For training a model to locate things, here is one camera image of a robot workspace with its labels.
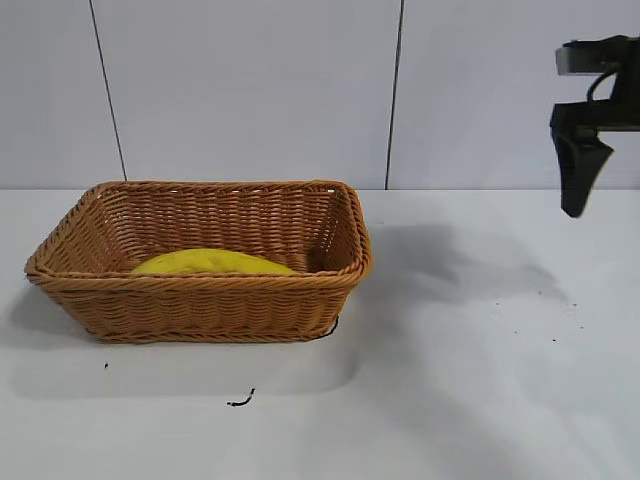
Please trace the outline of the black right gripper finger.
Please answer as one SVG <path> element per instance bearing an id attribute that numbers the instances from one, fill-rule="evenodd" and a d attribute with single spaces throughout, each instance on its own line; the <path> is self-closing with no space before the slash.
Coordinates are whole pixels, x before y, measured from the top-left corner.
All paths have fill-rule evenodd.
<path id="1" fill-rule="evenodd" d="M 575 214 L 577 207 L 575 205 L 573 186 L 575 173 L 573 145 L 555 131 L 552 132 L 552 140 L 560 170 L 561 209 L 566 214 Z"/>
<path id="2" fill-rule="evenodd" d="M 582 139 L 578 144 L 575 169 L 575 218 L 580 217 L 602 168 L 614 150 L 598 135 Z"/>

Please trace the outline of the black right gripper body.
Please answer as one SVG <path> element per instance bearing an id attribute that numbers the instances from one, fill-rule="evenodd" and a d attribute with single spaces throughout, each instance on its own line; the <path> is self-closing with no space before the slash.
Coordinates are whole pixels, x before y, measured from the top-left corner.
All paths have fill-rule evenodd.
<path id="1" fill-rule="evenodd" d="M 585 101 L 556 104 L 551 114 L 550 127 L 569 132 L 580 129 L 638 132 L 639 79 L 615 74 L 610 95 L 596 99 L 596 90 L 609 77 L 611 74 L 600 75 L 587 90 Z"/>

